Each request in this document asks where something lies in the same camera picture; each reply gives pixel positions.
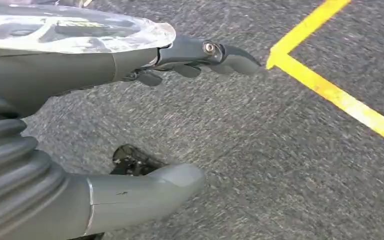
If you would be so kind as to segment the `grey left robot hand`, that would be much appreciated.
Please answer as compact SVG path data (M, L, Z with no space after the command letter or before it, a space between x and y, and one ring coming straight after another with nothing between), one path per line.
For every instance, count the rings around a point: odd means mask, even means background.
M145 175L65 171L32 136L24 118L52 97L116 81L155 86L152 70L195 78L201 67L254 74L247 51L178 36L168 46L120 53L64 54L0 49L0 240L69 240L141 224L174 212L204 185L190 163L163 164L133 149Z

